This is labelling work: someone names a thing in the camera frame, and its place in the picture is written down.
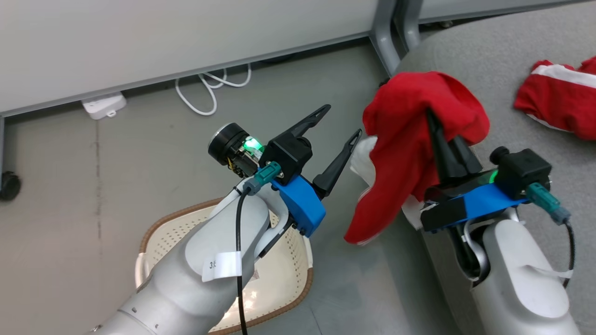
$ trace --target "black cable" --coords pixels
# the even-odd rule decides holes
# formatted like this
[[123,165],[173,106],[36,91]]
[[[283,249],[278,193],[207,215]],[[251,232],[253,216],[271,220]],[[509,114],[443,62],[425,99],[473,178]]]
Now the black cable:
[[[242,204],[244,199],[248,195],[250,189],[247,188],[240,194],[238,200],[238,209],[236,210],[236,251],[241,252],[242,248],[240,245],[240,218],[242,217]],[[242,274],[237,277],[238,283],[238,313],[240,314],[240,328],[242,328],[242,335],[248,335],[249,331],[246,329],[246,319],[244,318],[244,299],[242,298]]]
[[[573,233],[573,228],[571,227],[571,223],[569,220],[563,221],[565,227],[567,228],[567,235],[569,236],[569,270],[573,270],[575,267],[575,234]],[[563,287],[567,288],[569,284],[569,278],[565,278],[563,281]]]

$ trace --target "green light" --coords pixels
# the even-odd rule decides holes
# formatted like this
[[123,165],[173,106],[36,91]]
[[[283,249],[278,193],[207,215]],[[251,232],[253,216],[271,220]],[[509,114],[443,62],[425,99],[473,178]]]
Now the green light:
[[489,183],[489,184],[492,184],[492,183],[494,183],[494,182],[495,182],[495,177],[496,177],[497,173],[499,173],[499,170],[495,170],[495,171],[494,171],[494,172],[491,174],[491,178],[490,178],[490,179],[488,179],[488,183]]
[[254,137],[248,138],[246,142],[244,142],[243,146],[245,149],[252,148],[257,150],[260,150],[263,147],[261,143],[259,143],[259,141],[257,141],[257,139]]

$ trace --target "white label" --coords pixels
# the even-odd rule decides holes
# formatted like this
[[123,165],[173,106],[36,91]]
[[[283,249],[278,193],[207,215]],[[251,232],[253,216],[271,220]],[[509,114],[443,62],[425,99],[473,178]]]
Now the white label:
[[242,257],[240,252],[222,252],[205,259],[203,263],[203,282],[219,278],[242,275]]
[[573,270],[568,270],[568,271],[565,271],[565,272],[558,272],[558,271],[555,271],[555,270],[546,270],[546,269],[537,268],[537,267],[535,267],[533,265],[529,265],[529,264],[526,265],[526,266],[528,266],[528,267],[530,267],[530,268],[532,268],[532,269],[540,272],[541,274],[547,275],[549,277],[559,277],[559,278],[570,279],[571,276],[573,275]]

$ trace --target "red cloth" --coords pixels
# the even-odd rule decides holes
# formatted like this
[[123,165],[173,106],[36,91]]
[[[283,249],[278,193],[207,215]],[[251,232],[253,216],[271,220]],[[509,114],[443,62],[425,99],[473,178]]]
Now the red cloth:
[[577,70],[547,60],[537,62],[513,106],[579,138],[596,139],[596,57]]
[[381,86],[362,120],[368,135],[378,136],[370,153],[375,183],[358,205],[344,236],[364,243],[398,214],[408,195],[419,201],[438,183],[426,110],[442,122],[448,141],[462,135],[469,144],[486,137],[489,121],[482,105],[456,79],[438,72],[400,73]]

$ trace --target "laundry basket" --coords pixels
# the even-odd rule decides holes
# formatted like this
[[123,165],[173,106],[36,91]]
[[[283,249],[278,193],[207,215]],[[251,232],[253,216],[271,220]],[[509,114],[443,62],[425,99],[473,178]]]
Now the laundry basket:
[[[197,224],[205,221],[221,199],[179,210],[157,221],[141,241],[135,264],[135,284],[139,287],[155,264]],[[278,218],[269,213],[271,225]],[[288,229],[267,255],[254,265],[254,274],[243,291],[247,326],[252,327],[296,307],[312,284],[312,251],[308,238]],[[240,331],[238,299],[209,334]]]

